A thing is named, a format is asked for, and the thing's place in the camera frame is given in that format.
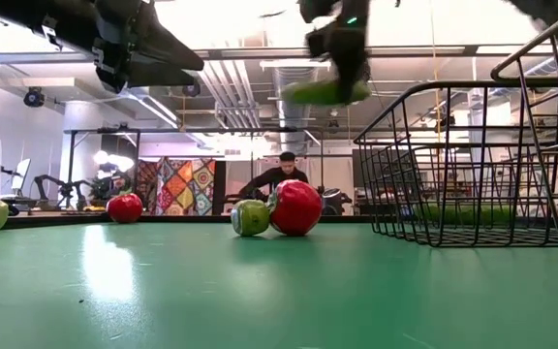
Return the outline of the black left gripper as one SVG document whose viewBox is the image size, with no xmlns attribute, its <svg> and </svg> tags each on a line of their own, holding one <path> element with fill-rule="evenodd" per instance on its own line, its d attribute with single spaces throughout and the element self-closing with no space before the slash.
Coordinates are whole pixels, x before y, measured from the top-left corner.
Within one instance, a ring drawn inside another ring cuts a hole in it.
<svg viewBox="0 0 558 349">
<path fill-rule="evenodd" d="M 105 89 L 119 93 L 126 83 L 129 88 L 196 83 L 181 69 L 200 71 L 203 60 L 160 23 L 154 0 L 65 0 L 65 5 L 72 21 L 65 41 L 93 56 Z M 128 77 L 134 32 L 136 51 L 164 63 L 134 62 Z"/>
</svg>

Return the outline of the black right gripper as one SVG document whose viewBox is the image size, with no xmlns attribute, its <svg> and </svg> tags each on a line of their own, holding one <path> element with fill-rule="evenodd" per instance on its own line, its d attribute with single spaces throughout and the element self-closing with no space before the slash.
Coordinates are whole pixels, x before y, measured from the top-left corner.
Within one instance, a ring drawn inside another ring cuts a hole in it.
<svg viewBox="0 0 558 349">
<path fill-rule="evenodd" d="M 365 37 L 370 0 L 298 0 L 300 15 L 309 24 L 315 18 L 330 16 L 336 4 L 340 7 L 336 18 L 306 34 L 305 41 L 311 57 L 330 53 L 337 71 L 336 99 L 347 105 L 367 65 Z"/>
</svg>

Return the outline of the green cucumber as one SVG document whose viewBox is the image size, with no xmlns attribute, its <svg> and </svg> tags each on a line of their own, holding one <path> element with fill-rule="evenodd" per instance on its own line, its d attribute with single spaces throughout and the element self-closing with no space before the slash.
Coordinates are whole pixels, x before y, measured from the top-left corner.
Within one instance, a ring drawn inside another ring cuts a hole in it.
<svg viewBox="0 0 558 349">
<path fill-rule="evenodd" d="M 350 97 L 343 101 L 336 80 L 293 82 L 282 88 L 280 100 L 297 105 L 338 106 L 363 101 L 371 96 L 368 84 L 359 81 L 352 87 Z"/>
<path fill-rule="evenodd" d="M 450 205 L 444 209 L 436 204 L 413 205 L 412 209 L 419 220 L 454 226 L 476 226 L 480 223 L 484 227 L 509 226 L 512 220 L 511 206 L 481 206 L 480 217 L 476 206 Z"/>
</svg>

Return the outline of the red plastic tomato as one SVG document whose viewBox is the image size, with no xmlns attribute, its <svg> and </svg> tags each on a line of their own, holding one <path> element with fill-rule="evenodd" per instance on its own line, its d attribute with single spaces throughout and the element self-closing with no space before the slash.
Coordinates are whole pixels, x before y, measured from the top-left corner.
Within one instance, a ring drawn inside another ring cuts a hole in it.
<svg viewBox="0 0 558 349">
<path fill-rule="evenodd" d="M 143 213 L 143 203 L 134 193 L 111 198 L 106 207 L 111 220 L 120 224 L 135 223 Z"/>
<path fill-rule="evenodd" d="M 297 179 L 280 182 L 267 202 L 270 225 L 288 237 L 304 237 L 322 216 L 322 199 L 309 183 Z"/>
</svg>

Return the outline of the person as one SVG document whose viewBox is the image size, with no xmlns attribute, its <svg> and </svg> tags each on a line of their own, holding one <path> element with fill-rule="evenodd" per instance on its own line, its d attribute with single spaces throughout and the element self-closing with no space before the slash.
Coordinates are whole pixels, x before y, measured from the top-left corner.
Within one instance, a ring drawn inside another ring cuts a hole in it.
<svg viewBox="0 0 558 349">
<path fill-rule="evenodd" d="M 112 187 L 110 190 L 110 195 L 112 197 L 131 193 L 131 179 L 126 174 L 115 174 L 111 178 L 111 181 Z"/>
<path fill-rule="evenodd" d="M 279 166 L 266 170 L 260 175 L 251 179 L 244 187 L 242 187 L 238 195 L 245 199 L 255 190 L 268 186 L 270 192 L 273 192 L 278 184 L 288 179 L 296 179 L 308 183 L 308 177 L 305 172 L 299 170 L 295 166 L 296 156 L 290 151 L 285 151 L 279 156 Z"/>
</svg>

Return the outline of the colourful patchwork quilt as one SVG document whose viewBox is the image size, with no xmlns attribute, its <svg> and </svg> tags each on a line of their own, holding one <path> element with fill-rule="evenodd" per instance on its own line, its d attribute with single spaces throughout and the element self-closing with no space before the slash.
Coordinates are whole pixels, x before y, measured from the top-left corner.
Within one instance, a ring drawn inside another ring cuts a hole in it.
<svg viewBox="0 0 558 349">
<path fill-rule="evenodd" d="M 211 215 L 215 164 L 214 159 L 139 160 L 136 194 L 152 215 Z"/>
</svg>

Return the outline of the black round bin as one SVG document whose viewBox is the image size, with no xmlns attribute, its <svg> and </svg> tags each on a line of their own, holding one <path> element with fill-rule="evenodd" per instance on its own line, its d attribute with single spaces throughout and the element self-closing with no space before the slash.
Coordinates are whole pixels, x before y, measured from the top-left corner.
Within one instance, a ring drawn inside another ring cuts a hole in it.
<svg viewBox="0 0 558 349">
<path fill-rule="evenodd" d="M 338 188 L 326 189 L 322 194 L 322 215 L 341 216 L 345 209 L 344 204 L 351 204 L 352 199 Z"/>
</svg>

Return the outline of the white monitor on stand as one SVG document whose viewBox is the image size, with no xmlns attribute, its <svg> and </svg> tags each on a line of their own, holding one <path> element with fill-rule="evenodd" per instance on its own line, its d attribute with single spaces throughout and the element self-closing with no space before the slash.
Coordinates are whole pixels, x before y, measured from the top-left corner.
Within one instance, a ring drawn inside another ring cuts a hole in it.
<svg viewBox="0 0 558 349">
<path fill-rule="evenodd" d="M 30 164 L 31 164 L 30 158 L 23 159 L 17 164 L 14 171 L 14 175 L 12 176 L 11 188 L 14 191 L 20 191 L 22 189 Z"/>
</svg>

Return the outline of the silver ventilation duct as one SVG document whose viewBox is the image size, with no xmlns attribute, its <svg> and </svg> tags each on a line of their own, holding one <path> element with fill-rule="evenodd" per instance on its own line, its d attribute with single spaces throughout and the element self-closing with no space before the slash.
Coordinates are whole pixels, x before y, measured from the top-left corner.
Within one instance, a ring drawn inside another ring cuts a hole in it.
<svg viewBox="0 0 558 349">
<path fill-rule="evenodd" d="M 280 67 L 273 71 L 273 82 L 279 100 L 276 107 L 279 125 L 284 128 L 302 129 L 308 126 L 311 108 L 305 105 L 294 105 L 283 100 L 281 94 L 287 86 L 296 82 L 314 81 L 318 70 L 313 67 Z M 304 132 L 289 132 L 280 134 L 280 145 L 283 151 L 290 151 L 296 155 L 307 152 L 309 137 Z"/>
</svg>

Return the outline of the black metal frame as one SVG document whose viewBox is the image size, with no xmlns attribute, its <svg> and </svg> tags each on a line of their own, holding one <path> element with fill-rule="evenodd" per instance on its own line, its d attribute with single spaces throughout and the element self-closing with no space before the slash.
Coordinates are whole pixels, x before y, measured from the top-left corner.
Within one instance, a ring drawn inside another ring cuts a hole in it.
<svg viewBox="0 0 558 349">
<path fill-rule="evenodd" d="M 81 192 L 87 205 L 77 210 L 77 194 L 73 192 L 69 209 L 76 211 L 103 210 L 111 198 L 111 178 L 125 174 L 131 179 L 131 193 L 136 190 L 135 179 L 139 161 L 140 132 L 124 125 L 118 127 L 69 129 L 64 132 L 62 175 L 64 182 L 87 180 Z"/>
</svg>

